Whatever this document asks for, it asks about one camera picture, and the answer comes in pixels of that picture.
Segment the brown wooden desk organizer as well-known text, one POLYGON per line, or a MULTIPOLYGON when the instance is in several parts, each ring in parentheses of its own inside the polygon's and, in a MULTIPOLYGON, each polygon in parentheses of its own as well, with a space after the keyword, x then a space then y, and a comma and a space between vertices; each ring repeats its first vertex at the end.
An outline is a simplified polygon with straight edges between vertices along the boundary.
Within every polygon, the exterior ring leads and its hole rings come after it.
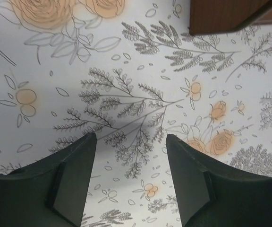
POLYGON ((191 35, 239 31, 250 25, 272 25, 272 0, 192 0, 191 35))

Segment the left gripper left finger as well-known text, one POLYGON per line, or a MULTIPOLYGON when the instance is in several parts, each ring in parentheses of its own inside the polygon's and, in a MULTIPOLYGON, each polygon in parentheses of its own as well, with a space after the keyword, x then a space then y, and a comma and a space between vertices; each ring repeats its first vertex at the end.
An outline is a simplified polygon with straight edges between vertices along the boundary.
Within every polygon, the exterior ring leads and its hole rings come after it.
POLYGON ((0 174, 0 227, 81 225, 97 138, 68 147, 7 175, 0 174))

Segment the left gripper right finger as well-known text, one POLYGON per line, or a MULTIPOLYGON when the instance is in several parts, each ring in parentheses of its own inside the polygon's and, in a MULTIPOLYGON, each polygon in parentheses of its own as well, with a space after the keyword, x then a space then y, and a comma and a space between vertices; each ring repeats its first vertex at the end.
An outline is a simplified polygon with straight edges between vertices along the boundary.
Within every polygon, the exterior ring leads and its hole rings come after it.
POLYGON ((167 156, 184 227, 272 227, 272 177, 222 163, 173 134, 167 156))

